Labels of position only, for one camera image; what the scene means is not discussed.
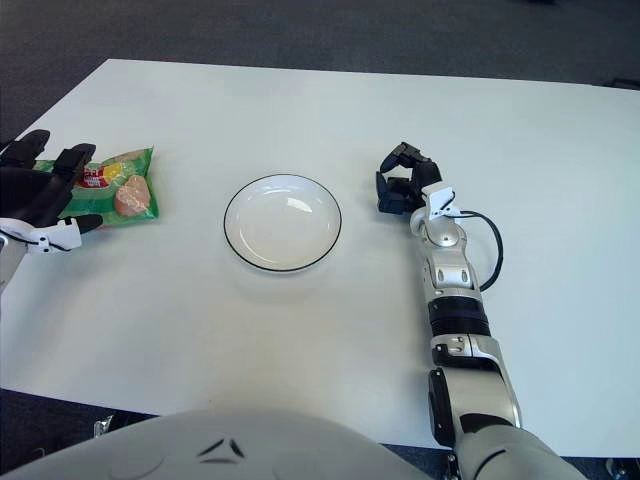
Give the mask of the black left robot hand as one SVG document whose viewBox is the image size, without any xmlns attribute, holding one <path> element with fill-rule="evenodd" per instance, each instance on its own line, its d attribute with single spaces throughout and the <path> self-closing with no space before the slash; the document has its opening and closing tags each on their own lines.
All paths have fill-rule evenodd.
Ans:
<svg viewBox="0 0 640 480">
<path fill-rule="evenodd" d="M 80 143 L 62 150 L 49 172 L 36 168 L 36 159 L 44 151 L 50 132 L 32 130 L 9 142 L 1 152 L 1 231 L 25 238 L 31 227 L 52 227 L 58 221 L 78 221 L 84 234 L 100 227 L 99 214 L 67 214 L 72 190 L 83 176 L 96 146 Z"/>
</svg>

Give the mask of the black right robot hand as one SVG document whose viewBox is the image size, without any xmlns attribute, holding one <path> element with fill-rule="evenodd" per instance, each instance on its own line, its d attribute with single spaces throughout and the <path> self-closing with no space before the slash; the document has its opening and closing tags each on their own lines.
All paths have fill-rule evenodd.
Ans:
<svg viewBox="0 0 640 480">
<path fill-rule="evenodd" d="M 409 178 L 385 177 L 396 167 L 410 172 Z M 378 210 L 402 215 L 425 206 L 422 189 L 442 180 L 437 164 L 412 145 L 401 142 L 383 160 L 376 172 Z"/>
</svg>

